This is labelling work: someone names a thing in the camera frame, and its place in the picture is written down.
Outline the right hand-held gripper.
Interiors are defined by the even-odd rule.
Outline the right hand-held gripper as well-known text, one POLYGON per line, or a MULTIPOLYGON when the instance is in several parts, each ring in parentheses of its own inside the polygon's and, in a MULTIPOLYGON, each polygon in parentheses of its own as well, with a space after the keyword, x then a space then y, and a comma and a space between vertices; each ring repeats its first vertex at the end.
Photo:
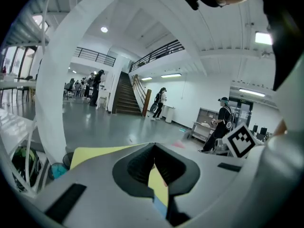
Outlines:
POLYGON ((252 148, 258 145, 245 123, 238 125, 233 131, 222 138, 233 157, 245 158, 252 148))

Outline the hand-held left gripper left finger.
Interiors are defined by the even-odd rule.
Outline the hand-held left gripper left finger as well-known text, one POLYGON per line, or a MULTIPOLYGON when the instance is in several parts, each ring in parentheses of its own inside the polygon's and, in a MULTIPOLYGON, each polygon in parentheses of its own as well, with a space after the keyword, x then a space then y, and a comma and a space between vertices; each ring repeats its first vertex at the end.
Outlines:
POLYGON ((112 169, 121 158, 145 144, 90 158, 47 185, 38 195, 46 212, 72 184, 86 187, 62 221, 67 228, 169 228, 152 198, 130 196, 114 181, 112 169))

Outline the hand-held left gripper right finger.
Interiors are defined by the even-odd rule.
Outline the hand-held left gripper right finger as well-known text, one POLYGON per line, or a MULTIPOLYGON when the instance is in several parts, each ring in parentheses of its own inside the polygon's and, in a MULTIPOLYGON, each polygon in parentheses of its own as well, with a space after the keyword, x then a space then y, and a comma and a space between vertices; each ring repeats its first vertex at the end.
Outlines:
POLYGON ((155 227, 232 227, 245 196, 247 160, 154 145, 174 178, 168 185, 167 218, 155 227))

